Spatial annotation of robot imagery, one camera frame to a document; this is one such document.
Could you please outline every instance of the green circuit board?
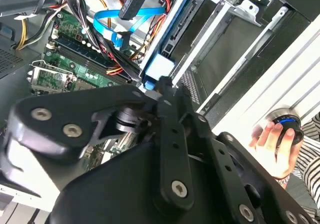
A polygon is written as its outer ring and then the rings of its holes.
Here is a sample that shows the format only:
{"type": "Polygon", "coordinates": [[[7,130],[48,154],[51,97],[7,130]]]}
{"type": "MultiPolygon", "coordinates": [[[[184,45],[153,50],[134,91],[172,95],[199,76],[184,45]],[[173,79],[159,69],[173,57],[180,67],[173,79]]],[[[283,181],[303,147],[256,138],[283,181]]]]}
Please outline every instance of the green circuit board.
{"type": "Polygon", "coordinates": [[[64,35],[81,42],[86,35],[82,34],[82,26],[78,20],[66,11],[61,11],[59,13],[58,19],[56,19],[56,27],[58,33],[63,33],[64,35]]]}
{"type": "MultiPolygon", "coordinates": [[[[110,79],[97,74],[86,68],[85,65],[78,64],[58,53],[52,53],[50,51],[46,52],[44,60],[47,64],[72,72],[77,80],[73,81],[65,89],[66,91],[77,91],[90,88],[101,88],[101,87],[111,87],[117,85],[117,83],[111,81],[110,79]]],[[[58,75],[43,72],[39,75],[38,83],[41,86],[50,87],[53,89],[60,89],[62,79],[58,75]]]]}

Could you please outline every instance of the metal bracket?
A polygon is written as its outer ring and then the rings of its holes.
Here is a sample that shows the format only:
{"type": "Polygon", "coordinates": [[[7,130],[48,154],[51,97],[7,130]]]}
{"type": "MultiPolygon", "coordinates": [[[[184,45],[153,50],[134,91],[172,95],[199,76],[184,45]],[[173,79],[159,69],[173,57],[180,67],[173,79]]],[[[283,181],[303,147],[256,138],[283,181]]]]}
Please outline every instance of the metal bracket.
{"type": "Polygon", "coordinates": [[[230,12],[249,21],[250,23],[253,23],[259,27],[261,26],[261,24],[259,24],[255,18],[259,12],[259,7],[250,0],[244,0],[240,5],[236,6],[235,9],[231,8],[230,12]]]}

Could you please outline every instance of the wire bundle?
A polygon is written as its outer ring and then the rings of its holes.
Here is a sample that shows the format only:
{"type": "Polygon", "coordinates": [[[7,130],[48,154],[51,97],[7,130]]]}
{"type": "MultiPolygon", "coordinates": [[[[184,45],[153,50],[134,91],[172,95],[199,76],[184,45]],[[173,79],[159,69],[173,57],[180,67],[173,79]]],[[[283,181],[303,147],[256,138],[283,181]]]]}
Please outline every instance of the wire bundle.
{"type": "Polygon", "coordinates": [[[155,19],[155,16],[153,17],[153,20],[150,23],[149,30],[145,35],[145,38],[144,38],[142,46],[130,57],[130,59],[132,59],[132,60],[135,59],[143,49],[144,49],[144,51],[146,51],[146,48],[147,48],[148,44],[150,44],[152,42],[152,40],[154,39],[156,34],[159,32],[160,27],[162,26],[167,13],[171,9],[170,0],[165,0],[165,1],[166,1],[166,13],[161,15],[157,19],[157,21],[156,21],[156,23],[154,25],[152,25],[152,24],[153,24],[153,21],[155,19]]]}
{"type": "Polygon", "coordinates": [[[77,18],[79,23],[82,25],[83,29],[86,31],[86,34],[88,36],[88,39],[90,40],[90,43],[92,46],[96,49],[99,49],[98,41],[93,34],[92,26],[89,26],[88,20],[87,20],[87,7],[85,0],[66,0],[68,3],[68,6],[74,16],[77,18]]]}

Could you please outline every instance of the yellow wire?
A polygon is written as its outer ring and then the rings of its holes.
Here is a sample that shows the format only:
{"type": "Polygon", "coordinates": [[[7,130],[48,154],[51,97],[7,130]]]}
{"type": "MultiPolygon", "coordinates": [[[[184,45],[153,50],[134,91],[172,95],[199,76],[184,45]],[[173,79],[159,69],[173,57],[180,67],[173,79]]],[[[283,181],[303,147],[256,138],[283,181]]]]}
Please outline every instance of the yellow wire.
{"type": "Polygon", "coordinates": [[[107,74],[114,73],[114,72],[119,71],[120,69],[122,69],[122,68],[116,68],[116,69],[113,69],[113,70],[109,70],[109,71],[107,71],[106,73],[107,73],[107,74]]]}
{"type": "Polygon", "coordinates": [[[19,44],[17,46],[17,49],[21,48],[26,40],[26,21],[23,19],[22,20],[22,33],[21,33],[21,39],[19,41],[19,44]]]}

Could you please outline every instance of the mounting hole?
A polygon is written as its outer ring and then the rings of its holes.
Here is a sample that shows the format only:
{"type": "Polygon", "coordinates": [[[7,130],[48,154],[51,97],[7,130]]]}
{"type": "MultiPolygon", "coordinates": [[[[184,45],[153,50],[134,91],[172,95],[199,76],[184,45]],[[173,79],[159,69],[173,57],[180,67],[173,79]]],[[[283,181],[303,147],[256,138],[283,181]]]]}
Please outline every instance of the mounting hole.
{"type": "Polygon", "coordinates": [[[227,169],[229,172],[231,172],[231,167],[225,166],[225,169],[227,169]]]}

